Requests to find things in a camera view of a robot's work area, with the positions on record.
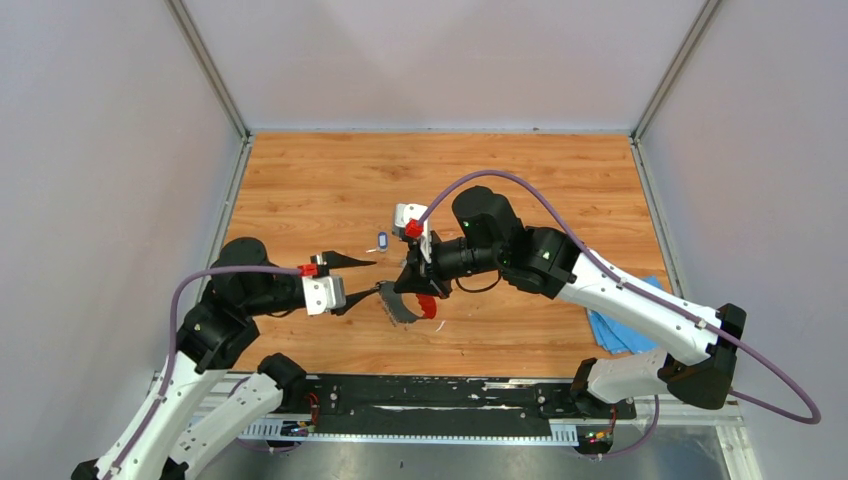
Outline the red handled metal key holder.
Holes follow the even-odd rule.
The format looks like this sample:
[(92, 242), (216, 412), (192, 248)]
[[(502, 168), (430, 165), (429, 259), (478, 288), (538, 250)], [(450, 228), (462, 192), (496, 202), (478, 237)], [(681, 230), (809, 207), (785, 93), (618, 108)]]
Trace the red handled metal key holder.
[(377, 293), (382, 308), (392, 325), (410, 325), (419, 320), (434, 319), (438, 312), (436, 298), (415, 294), (417, 309), (407, 306), (400, 293), (394, 291), (393, 282), (380, 282)]

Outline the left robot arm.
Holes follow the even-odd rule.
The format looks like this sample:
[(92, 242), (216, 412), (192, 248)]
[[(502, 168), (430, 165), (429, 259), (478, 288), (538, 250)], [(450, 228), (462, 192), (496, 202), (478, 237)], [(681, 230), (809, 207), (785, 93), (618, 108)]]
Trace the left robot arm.
[(289, 357), (266, 357), (235, 394), (190, 421), (259, 336), (256, 317), (341, 315), (366, 297), (346, 293), (340, 268), (363, 261), (325, 251), (295, 268), (273, 264), (257, 238), (226, 243), (211, 267), (181, 281), (171, 300), (171, 336), (160, 377), (119, 439), (78, 464), (74, 479), (195, 479), (250, 424), (278, 409), (298, 411), (306, 373)]

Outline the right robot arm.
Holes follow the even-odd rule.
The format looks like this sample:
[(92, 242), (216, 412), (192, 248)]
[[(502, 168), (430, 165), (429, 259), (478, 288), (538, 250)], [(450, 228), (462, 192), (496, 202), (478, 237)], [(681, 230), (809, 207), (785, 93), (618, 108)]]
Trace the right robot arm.
[(443, 241), (429, 228), (425, 211), (418, 204), (395, 208), (393, 233), (408, 246), (395, 293), (446, 299), (452, 281), (496, 271), (522, 292), (608, 315), (655, 342), (645, 353), (582, 361), (568, 401), (580, 415), (596, 417), (646, 395), (670, 394), (707, 410), (725, 403), (743, 309), (689, 304), (580, 247), (561, 230), (524, 225), (508, 199), (487, 187), (471, 187), (454, 199), (462, 234), (453, 240)]

